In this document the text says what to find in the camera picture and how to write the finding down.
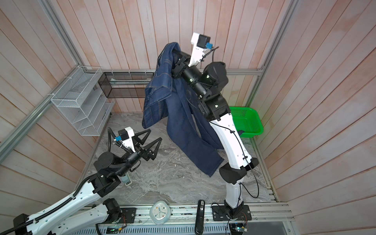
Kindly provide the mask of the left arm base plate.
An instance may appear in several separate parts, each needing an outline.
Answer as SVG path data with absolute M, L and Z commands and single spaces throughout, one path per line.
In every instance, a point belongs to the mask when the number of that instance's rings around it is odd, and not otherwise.
M 119 208 L 108 211 L 109 216 L 103 223 L 134 223 L 137 208 Z

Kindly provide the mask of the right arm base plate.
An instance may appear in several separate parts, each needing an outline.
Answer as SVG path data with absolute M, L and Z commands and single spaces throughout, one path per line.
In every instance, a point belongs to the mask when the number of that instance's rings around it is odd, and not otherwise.
M 252 220 L 249 206 L 244 204 L 241 204 L 236 209 L 232 209 L 227 205 L 213 204 L 211 210 L 214 221 L 241 220 L 247 222 Z

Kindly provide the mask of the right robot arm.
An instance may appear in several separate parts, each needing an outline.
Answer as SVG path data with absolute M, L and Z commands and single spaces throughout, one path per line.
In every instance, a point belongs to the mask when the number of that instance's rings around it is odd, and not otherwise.
M 177 56 L 172 70 L 173 77 L 184 79 L 195 92 L 199 110 L 216 132 L 228 157 L 228 163 L 219 169 L 222 179 L 226 182 L 226 198 L 224 205 L 213 212 L 223 212 L 225 218 L 235 219 L 243 213 L 243 179 L 259 162 L 245 149 L 236 130 L 230 107 L 220 93 L 229 81 L 225 63 L 212 62 L 200 72 L 196 66 L 189 65 L 190 55 L 178 50 L 173 50 L 173 53 Z

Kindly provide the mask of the dark blue denim trousers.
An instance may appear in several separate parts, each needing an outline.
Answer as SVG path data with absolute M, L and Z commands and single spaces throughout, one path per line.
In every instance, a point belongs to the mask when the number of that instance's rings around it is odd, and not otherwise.
M 213 176 L 223 158 L 218 154 L 222 143 L 198 108 L 197 96 L 182 78 L 173 78 L 172 69 L 180 51 L 177 42 L 168 43 L 158 56 L 154 76 L 145 88 L 142 126 L 148 129 L 167 118 L 170 139 L 197 168 Z

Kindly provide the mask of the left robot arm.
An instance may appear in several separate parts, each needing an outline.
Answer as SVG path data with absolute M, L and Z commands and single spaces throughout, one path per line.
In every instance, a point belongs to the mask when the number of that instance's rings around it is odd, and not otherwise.
M 91 225 L 101 223 L 126 222 L 124 214 L 113 198 L 88 211 L 79 212 L 85 206 L 105 197 L 124 181 L 128 172 L 135 171 L 145 161 L 157 157 L 162 138 L 145 144 L 150 129 L 134 133 L 127 127 L 115 135 L 111 128 L 108 132 L 108 148 L 115 144 L 125 154 L 121 157 L 110 150 L 102 153 L 94 162 L 97 173 L 83 179 L 76 190 L 52 206 L 32 215 L 21 214 L 14 218 L 13 228 L 4 235 L 67 235 Z

